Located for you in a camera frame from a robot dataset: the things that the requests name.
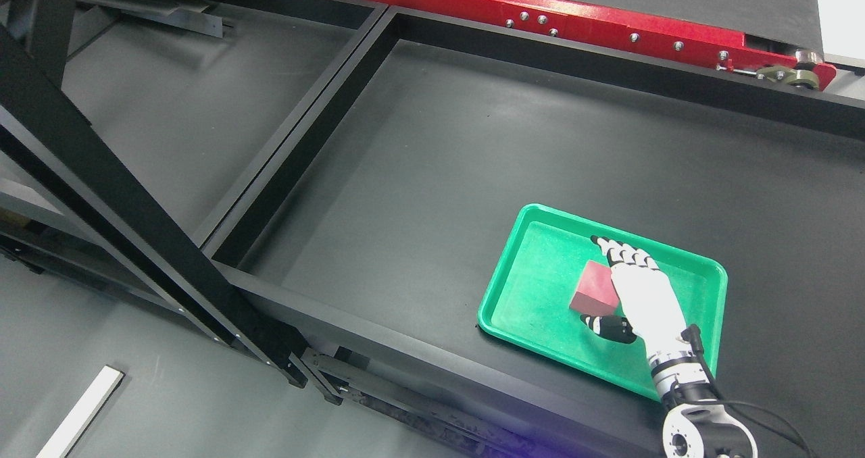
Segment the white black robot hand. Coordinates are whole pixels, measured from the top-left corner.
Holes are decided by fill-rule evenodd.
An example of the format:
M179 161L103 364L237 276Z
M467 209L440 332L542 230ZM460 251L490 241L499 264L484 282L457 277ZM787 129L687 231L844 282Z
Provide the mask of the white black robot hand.
M591 236L611 268L622 317L581 314L580 320L599 337L618 343L636 338L645 343L648 359L659 355L692 356L682 333L688 326L670 279L643 249L603 236Z

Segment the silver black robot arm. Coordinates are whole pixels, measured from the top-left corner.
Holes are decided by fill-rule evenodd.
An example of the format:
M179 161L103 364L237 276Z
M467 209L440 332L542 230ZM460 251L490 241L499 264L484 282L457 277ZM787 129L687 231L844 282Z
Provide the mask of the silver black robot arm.
M657 353L648 363L667 410L662 422L665 456L759 456L753 433L722 403L698 356L689 351Z

